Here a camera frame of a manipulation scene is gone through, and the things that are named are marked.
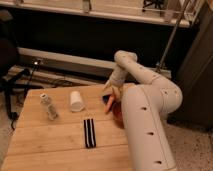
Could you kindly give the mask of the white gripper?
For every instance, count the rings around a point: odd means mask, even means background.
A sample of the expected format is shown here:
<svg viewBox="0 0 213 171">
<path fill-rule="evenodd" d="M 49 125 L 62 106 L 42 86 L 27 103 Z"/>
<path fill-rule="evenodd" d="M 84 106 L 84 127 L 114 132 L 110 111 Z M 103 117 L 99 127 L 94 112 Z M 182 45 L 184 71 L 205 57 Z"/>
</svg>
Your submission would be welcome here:
<svg viewBox="0 0 213 171">
<path fill-rule="evenodd" d="M 115 100 L 116 102 L 120 102 L 122 98 L 122 90 L 118 87 L 121 87 L 124 84 L 127 74 L 128 72 L 125 69 L 116 66 L 110 75 L 109 80 L 104 84 L 102 91 L 105 92 L 109 88 L 112 89 L 112 86 L 116 86 L 113 87 Z"/>
</svg>

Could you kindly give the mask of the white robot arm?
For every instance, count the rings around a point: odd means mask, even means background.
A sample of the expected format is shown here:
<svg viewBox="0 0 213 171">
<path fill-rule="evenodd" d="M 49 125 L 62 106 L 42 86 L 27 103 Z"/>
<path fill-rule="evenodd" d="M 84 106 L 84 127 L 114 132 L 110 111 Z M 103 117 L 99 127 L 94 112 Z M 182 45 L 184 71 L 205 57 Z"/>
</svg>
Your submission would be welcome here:
<svg viewBox="0 0 213 171">
<path fill-rule="evenodd" d="M 105 89 L 118 89 L 133 171 L 178 171 L 160 117 L 180 107 L 181 89 L 139 64 L 133 52 L 119 50 L 114 60 Z"/>
</svg>

